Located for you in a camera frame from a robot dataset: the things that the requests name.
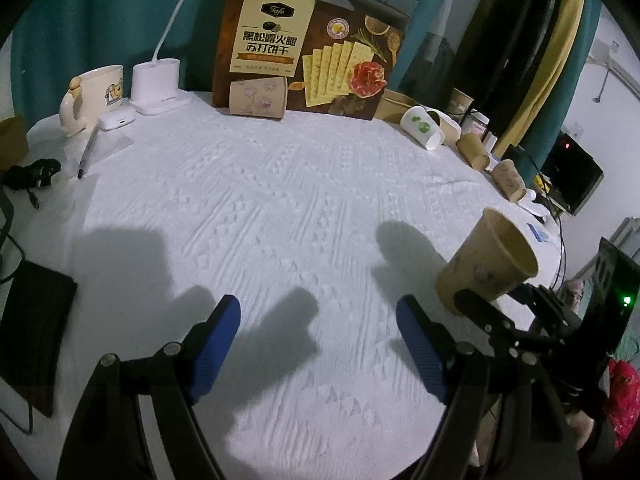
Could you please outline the brown paper cup lying middle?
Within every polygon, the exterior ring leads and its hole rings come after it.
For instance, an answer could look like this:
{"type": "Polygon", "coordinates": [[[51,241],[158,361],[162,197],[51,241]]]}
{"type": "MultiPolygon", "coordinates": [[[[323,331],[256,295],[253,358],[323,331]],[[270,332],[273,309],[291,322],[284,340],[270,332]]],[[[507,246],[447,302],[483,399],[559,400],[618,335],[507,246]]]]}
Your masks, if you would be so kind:
{"type": "Polygon", "coordinates": [[[454,146],[461,136],[460,125],[441,110],[436,110],[436,108],[433,107],[427,107],[426,111],[434,122],[439,125],[439,128],[442,129],[445,136],[444,143],[449,146],[454,146]]]}

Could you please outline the white desk lamp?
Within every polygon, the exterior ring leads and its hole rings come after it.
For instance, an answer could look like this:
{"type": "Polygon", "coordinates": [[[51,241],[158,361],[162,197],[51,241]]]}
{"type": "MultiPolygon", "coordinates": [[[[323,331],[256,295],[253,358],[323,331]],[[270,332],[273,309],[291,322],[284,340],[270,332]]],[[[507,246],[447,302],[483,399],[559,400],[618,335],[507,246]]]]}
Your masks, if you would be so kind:
{"type": "MultiPolygon", "coordinates": [[[[214,63],[214,105],[229,109],[232,81],[286,77],[296,69],[299,33],[291,0],[228,0],[214,63]]],[[[180,61],[155,51],[132,69],[131,104],[159,115],[189,101],[179,88],[180,61]]]]}

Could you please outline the brown paper cup by box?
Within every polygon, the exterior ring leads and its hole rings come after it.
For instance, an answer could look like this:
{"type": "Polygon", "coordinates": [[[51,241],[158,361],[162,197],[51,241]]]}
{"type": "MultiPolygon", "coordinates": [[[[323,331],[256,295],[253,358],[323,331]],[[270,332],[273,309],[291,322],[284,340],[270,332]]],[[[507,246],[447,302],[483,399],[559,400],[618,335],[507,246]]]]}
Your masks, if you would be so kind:
{"type": "Polygon", "coordinates": [[[288,86],[284,77],[245,79],[230,84],[232,115],[282,119],[287,102],[288,86]]]}

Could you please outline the black flat device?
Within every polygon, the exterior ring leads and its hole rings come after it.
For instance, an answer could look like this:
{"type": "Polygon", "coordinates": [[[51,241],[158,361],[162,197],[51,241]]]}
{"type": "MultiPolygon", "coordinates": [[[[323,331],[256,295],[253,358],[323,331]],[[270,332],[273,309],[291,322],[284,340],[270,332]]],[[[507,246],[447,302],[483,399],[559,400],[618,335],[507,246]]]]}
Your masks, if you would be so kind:
{"type": "Polygon", "coordinates": [[[58,355],[77,283],[21,262],[1,318],[1,378],[43,416],[53,415],[58,355]]]}

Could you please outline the black pen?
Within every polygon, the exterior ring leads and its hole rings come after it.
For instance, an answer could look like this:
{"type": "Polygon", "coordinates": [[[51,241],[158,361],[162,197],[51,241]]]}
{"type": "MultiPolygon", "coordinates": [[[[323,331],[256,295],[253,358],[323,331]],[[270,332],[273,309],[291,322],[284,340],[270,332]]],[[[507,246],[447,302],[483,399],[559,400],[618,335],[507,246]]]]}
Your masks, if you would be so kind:
{"type": "Polygon", "coordinates": [[[81,159],[78,164],[78,171],[77,171],[78,180],[81,180],[87,171],[87,168],[89,166],[89,160],[90,160],[92,151],[94,149],[94,146],[96,145],[96,139],[98,138],[98,134],[100,130],[101,130],[100,125],[96,125],[90,133],[86,147],[82,152],[81,159]]]}

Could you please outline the blue and white card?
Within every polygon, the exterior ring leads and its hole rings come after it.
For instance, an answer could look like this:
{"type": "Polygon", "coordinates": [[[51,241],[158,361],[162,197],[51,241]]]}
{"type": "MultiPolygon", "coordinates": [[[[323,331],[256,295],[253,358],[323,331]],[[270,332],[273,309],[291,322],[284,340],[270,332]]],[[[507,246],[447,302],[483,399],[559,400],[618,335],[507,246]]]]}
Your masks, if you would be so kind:
{"type": "Polygon", "coordinates": [[[550,235],[542,226],[537,226],[533,223],[527,223],[527,226],[538,243],[548,243],[548,241],[550,240],[550,235]]]}

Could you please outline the white paper cup green print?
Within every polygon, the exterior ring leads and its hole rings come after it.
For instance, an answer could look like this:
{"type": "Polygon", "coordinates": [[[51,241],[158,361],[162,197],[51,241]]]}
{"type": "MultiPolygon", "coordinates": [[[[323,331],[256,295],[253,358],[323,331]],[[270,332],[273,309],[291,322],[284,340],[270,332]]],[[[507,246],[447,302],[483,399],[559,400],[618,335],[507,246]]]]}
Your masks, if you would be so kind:
{"type": "Polygon", "coordinates": [[[437,150],[445,140],[439,124],[431,118],[423,106],[409,108],[400,120],[401,129],[427,151],[437,150]]]}

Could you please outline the teal curtain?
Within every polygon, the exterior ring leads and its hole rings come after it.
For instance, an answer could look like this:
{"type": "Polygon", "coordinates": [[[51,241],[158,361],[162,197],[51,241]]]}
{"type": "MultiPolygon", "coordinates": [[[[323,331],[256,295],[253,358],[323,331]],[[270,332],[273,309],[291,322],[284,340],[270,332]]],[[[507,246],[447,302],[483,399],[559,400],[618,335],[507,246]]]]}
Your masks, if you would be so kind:
{"type": "MultiPolygon", "coordinates": [[[[390,86],[398,88],[445,0],[416,3],[390,86]]],[[[13,108],[29,125],[58,111],[70,78],[100,66],[130,70],[160,44],[180,84],[212,86],[226,0],[32,0],[11,34],[13,108]]]]}
{"type": "Polygon", "coordinates": [[[516,169],[531,188],[538,170],[546,161],[570,109],[582,68],[593,43],[601,13],[601,0],[584,0],[582,17],[565,65],[544,106],[528,128],[518,146],[525,154],[516,169]]]}

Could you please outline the brown paper cup lying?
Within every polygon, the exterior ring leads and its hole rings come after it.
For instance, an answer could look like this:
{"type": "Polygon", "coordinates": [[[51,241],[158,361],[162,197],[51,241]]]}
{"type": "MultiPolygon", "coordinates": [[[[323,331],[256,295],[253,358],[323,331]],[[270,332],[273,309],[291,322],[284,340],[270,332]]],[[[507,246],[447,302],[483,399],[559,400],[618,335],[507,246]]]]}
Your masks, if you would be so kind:
{"type": "Polygon", "coordinates": [[[442,129],[445,136],[444,143],[449,146],[454,146],[461,136],[460,125],[441,110],[436,110],[436,108],[433,107],[427,107],[426,111],[434,122],[439,125],[439,128],[442,129]]]}
{"type": "Polygon", "coordinates": [[[456,145],[462,157],[474,170],[483,171],[488,167],[490,157],[477,134],[463,133],[456,145]]]}

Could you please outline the brown paper cup with print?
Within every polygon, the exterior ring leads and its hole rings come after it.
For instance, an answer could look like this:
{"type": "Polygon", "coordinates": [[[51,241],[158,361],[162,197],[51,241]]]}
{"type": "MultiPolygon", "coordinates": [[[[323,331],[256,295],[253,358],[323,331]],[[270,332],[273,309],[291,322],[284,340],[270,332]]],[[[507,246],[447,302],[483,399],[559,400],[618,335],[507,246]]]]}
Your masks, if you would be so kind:
{"type": "Polygon", "coordinates": [[[454,295],[471,289],[487,301],[498,297],[539,271],[538,260],[525,236],[498,210],[485,208],[480,220],[436,278],[442,304],[462,315],[454,295]]]}

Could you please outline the white air conditioner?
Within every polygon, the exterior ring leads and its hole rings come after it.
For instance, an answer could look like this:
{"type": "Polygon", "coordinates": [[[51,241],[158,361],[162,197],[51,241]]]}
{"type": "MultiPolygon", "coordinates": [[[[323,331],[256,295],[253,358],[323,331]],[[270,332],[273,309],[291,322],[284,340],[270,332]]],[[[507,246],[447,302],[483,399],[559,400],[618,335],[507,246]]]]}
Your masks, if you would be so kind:
{"type": "Polygon", "coordinates": [[[614,50],[612,44],[606,44],[600,39],[593,41],[588,58],[589,63],[608,68],[620,81],[623,81],[629,87],[639,87],[637,78],[623,68],[623,65],[614,58],[614,50]]]}

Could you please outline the kraft paper bowl container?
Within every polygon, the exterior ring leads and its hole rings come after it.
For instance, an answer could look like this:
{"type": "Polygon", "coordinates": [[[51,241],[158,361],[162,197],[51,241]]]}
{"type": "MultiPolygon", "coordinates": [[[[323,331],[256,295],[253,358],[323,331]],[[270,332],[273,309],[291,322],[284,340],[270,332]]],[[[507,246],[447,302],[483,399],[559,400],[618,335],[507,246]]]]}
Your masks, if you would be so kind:
{"type": "Polygon", "coordinates": [[[385,89],[382,94],[382,98],[378,103],[378,108],[374,114],[376,119],[382,120],[383,122],[389,122],[390,124],[399,125],[402,116],[405,115],[407,110],[410,110],[411,107],[419,106],[420,103],[410,96],[405,96],[404,94],[385,89]]]}

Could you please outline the yellow curtain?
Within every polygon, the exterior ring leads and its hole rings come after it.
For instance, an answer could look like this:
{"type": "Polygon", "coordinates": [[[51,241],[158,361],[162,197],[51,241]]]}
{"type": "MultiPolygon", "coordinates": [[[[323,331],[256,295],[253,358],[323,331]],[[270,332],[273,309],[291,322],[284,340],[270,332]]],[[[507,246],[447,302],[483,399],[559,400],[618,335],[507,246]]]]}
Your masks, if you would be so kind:
{"type": "Polygon", "coordinates": [[[494,147],[494,154],[498,157],[504,155],[509,145],[520,143],[544,103],[547,102],[572,50],[582,19],[584,2],[585,0],[560,1],[558,17],[533,82],[512,122],[494,147]]]}

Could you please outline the printed brown cup far right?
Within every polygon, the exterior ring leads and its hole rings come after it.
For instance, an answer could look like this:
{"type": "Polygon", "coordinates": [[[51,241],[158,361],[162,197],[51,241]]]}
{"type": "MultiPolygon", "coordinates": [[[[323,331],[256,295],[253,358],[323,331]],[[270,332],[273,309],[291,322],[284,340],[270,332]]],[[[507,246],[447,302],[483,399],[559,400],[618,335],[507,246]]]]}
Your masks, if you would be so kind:
{"type": "Polygon", "coordinates": [[[517,203],[526,195],[526,185],[511,159],[505,159],[491,170],[497,188],[510,203],[517,203]]]}

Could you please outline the white earbuds case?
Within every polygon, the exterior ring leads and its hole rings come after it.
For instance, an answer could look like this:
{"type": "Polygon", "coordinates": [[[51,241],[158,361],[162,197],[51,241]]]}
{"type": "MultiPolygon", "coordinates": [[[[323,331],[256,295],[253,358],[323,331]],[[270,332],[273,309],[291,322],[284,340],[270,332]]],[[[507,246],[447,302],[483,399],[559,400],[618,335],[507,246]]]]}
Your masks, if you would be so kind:
{"type": "Polygon", "coordinates": [[[129,125],[136,119],[136,110],[130,105],[121,105],[106,110],[100,115],[99,123],[103,131],[110,131],[129,125]]]}

